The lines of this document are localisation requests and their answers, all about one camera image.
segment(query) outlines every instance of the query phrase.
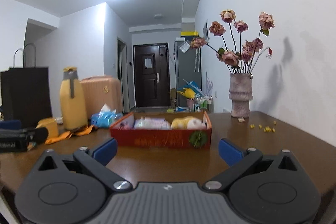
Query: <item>refrigerator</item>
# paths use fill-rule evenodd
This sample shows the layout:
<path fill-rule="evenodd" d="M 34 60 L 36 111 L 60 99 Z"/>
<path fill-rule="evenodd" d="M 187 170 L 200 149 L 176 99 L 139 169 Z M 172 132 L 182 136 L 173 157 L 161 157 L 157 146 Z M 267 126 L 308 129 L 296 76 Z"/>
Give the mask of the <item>refrigerator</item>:
<path fill-rule="evenodd" d="M 185 41 L 189 44 L 193 40 L 194 36 L 185 36 Z M 174 53 L 175 53 L 175 73 L 176 73 L 176 89 L 186 85 L 186 81 L 195 81 L 195 83 L 202 88 L 202 67 L 201 58 L 197 58 L 197 66 L 195 71 L 195 48 L 189 48 L 185 53 L 180 49 L 180 46 L 184 44 L 184 41 L 175 41 Z M 187 107 L 186 98 L 183 95 L 177 94 L 177 106 Z"/>

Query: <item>yellow thermos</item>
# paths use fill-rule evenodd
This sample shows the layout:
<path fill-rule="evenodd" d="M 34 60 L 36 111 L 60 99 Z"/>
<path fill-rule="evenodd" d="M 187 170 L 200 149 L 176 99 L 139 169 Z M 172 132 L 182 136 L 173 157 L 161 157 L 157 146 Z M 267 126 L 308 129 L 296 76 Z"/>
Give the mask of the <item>yellow thermos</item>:
<path fill-rule="evenodd" d="M 78 80 L 77 68 L 63 69 L 59 92 L 64 128 L 73 130 L 87 125 L 84 92 Z"/>

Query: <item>cardboard box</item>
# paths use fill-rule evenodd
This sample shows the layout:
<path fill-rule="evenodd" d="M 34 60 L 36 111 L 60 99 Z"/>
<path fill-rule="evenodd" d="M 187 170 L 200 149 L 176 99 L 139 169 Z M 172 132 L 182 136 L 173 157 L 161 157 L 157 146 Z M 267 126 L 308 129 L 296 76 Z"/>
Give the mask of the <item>cardboard box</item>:
<path fill-rule="evenodd" d="M 196 117 L 206 123 L 205 130 L 157 130 L 124 129 L 133 127 L 135 120 L 141 117 L 165 118 L 170 124 L 175 118 Z M 199 113 L 129 113 L 110 126 L 111 137 L 120 146 L 135 147 L 171 147 L 171 148 L 210 148 L 211 122 L 206 112 Z"/>

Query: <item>vase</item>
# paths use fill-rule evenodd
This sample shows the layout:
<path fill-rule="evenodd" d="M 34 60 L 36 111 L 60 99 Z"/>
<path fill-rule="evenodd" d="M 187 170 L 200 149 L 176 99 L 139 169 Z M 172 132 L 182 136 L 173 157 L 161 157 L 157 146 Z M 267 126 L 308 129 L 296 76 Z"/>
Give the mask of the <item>vase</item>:
<path fill-rule="evenodd" d="M 232 100 L 231 116 L 248 118 L 250 116 L 250 100 L 253 99 L 251 74 L 232 73 L 229 92 L 229 98 Z"/>

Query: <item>brown tabletop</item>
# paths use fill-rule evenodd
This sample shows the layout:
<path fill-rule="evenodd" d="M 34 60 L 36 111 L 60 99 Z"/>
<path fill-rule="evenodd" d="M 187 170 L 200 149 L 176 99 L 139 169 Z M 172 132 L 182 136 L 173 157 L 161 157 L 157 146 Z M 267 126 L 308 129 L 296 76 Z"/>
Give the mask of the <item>brown tabletop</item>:
<path fill-rule="evenodd" d="M 229 113 L 210 114 L 209 117 L 212 122 L 210 150 L 118 147 L 117 156 L 107 167 L 134 186 L 139 181 L 197 181 L 202 184 L 228 168 L 218 156 L 217 146 L 221 138 L 229 138 L 244 149 L 255 147 L 264 154 L 291 150 L 321 194 L 336 185 L 334 146 L 261 112 L 252 112 L 243 123 L 231 118 Z M 259 124 L 274 127 L 276 132 L 265 133 L 258 128 Z M 40 145 L 29 152 L 1 154 L 1 182 L 15 191 L 45 149 L 68 154 L 80 146 L 94 147 L 109 136 L 108 130 L 98 130 L 52 145 Z"/>

